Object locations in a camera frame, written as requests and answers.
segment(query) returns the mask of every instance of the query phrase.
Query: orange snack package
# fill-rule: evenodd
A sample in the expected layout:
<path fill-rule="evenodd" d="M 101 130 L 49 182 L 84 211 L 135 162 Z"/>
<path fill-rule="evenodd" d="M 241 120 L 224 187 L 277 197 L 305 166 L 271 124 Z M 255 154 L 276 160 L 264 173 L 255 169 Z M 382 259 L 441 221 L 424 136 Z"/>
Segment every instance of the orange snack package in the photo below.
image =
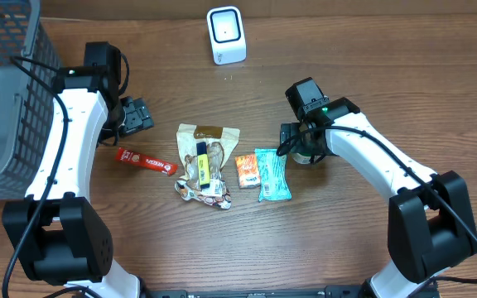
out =
<path fill-rule="evenodd" d="M 238 187 L 253 188 L 261 185 L 261 176 L 258 173 L 257 156 L 248 154 L 235 157 L 238 171 Z"/>

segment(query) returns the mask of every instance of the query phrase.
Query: wooden table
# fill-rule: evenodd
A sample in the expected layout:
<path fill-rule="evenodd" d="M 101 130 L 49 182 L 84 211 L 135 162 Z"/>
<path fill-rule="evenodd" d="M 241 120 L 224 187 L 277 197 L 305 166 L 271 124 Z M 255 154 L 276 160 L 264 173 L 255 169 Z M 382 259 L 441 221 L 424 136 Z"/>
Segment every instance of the wooden table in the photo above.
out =
<path fill-rule="evenodd" d="M 66 65 L 82 63 L 86 41 L 109 41 L 128 57 L 128 94 L 146 99 L 156 126 L 123 147 L 179 162 L 180 123 L 240 128 L 232 157 L 276 147 L 281 123 L 295 121 L 284 92 L 311 76 L 409 156 L 462 175 L 477 223 L 477 15 L 247 19 L 248 58 L 226 66 L 212 61 L 205 20 L 44 25 Z M 289 161 L 292 201 L 260 204 L 259 189 L 239 190 L 231 158 L 233 207 L 219 211 L 184 202 L 173 189 L 179 175 L 120 164 L 116 150 L 98 149 L 91 200 L 115 258 L 154 290 L 360 284 L 389 259 L 386 205 L 340 158 Z M 0 287 L 11 254 L 0 219 Z M 477 256 L 448 273 L 476 277 Z M 18 265 L 11 290 L 36 297 L 54 288 Z M 477 296 L 477 286 L 443 282 L 441 293 Z"/>

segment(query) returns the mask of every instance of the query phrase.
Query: blue snack package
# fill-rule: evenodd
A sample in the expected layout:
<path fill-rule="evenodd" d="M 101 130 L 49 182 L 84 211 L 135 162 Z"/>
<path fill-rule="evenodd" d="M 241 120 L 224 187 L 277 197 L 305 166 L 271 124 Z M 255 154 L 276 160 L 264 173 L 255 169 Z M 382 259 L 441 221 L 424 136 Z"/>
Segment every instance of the blue snack package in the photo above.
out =
<path fill-rule="evenodd" d="M 261 193 L 258 201 L 291 199 L 285 178 L 287 156 L 277 156 L 277 149 L 255 149 L 258 171 L 261 175 Z"/>

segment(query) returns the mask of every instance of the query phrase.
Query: basket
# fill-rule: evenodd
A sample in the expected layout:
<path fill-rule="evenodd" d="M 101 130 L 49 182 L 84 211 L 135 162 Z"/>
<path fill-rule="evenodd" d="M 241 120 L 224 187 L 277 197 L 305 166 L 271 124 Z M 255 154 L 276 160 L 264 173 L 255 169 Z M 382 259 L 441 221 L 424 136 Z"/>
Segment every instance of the basket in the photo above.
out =
<path fill-rule="evenodd" d="M 40 24 L 39 0 L 0 1 L 0 199 L 23 199 L 40 166 L 53 118 L 53 98 L 10 64 L 21 55 L 60 66 Z M 48 84 L 51 70 L 23 66 Z"/>

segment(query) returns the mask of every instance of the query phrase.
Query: red candy bar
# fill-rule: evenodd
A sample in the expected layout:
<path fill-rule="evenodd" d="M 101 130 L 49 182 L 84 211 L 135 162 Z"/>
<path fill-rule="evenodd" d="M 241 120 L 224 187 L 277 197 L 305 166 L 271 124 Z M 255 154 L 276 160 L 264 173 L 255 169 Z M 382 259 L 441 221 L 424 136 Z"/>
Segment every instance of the red candy bar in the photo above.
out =
<path fill-rule="evenodd" d="M 160 171 L 161 173 L 165 173 L 167 175 L 173 175 L 178 169 L 178 165 L 176 164 L 158 160 L 156 158 L 152 158 L 134 151 L 129 151 L 128 149 L 124 149 L 121 147 L 117 151 L 115 159 L 118 161 L 133 164 L 135 166 L 141 166 L 150 170 Z"/>

